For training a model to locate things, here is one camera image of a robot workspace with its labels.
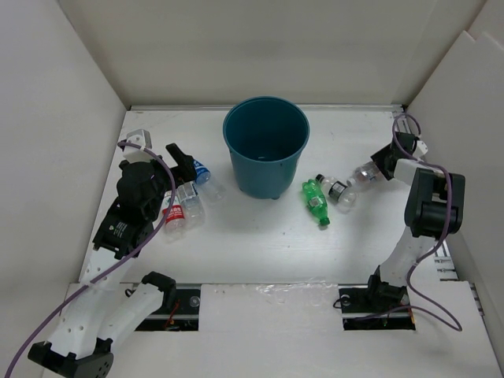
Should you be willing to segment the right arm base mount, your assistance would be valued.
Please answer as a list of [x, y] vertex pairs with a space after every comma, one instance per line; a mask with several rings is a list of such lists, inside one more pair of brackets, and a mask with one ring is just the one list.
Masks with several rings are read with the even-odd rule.
[[366, 297], [366, 290], [364, 284], [339, 286], [333, 308], [341, 312], [344, 331], [416, 330], [409, 309], [385, 314], [386, 311], [402, 304], [374, 302]]

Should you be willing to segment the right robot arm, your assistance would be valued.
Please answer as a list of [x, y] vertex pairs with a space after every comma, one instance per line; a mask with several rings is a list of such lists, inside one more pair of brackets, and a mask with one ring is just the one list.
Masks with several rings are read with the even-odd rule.
[[414, 269], [461, 228], [466, 178], [413, 156], [420, 140], [394, 132], [389, 146], [372, 156], [388, 179], [410, 185], [405, 230], [391, 255], [369, 277], [364, 300], [373, 312], [404, 306]]

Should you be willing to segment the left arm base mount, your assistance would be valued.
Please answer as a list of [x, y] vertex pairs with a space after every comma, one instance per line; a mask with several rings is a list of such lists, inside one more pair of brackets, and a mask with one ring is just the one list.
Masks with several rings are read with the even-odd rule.
[[199, 323], [201, 286], [181, 284], [169, 308], [160, 308], [136, 328], [137, 332], [196, 332]]

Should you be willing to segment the clear water bottle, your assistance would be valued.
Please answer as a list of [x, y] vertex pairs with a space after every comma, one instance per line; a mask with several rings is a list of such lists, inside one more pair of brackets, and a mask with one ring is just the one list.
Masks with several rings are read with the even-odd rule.
[[346, 179], [346, 185], [362, 193], [384, 181], [384, 175], [373, 161], [358, 166]]

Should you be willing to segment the black cap clear bottle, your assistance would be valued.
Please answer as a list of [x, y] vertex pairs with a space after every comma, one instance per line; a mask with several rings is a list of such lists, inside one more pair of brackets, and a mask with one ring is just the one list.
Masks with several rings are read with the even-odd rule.
[[340, 212], [349, 213], [352, 210], [357, 195], [351, 187], [335, 177], [322, 174], [317, 174], [315, 180], [326, 199], [334, 203]]

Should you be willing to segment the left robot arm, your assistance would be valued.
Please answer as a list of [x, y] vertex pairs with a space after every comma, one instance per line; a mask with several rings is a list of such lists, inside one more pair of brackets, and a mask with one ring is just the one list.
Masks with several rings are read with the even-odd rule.
[[117, 197], [92, 240], [93, 251], [79, 288], [54, 311], [61, 320], [45, 341], [32, 343], [28, 359], [62, 377], [105, 377], [121, 344], [152, 313], [176, 304], [176, 281], [149, 272], [115, 310], [111, 302], [141, 250], [161, 230], [178, 186], [196, 177], [192, 156], [166, 146], [176, 166], [139, 143], [120, 141], [133, 157], [120, 163]]

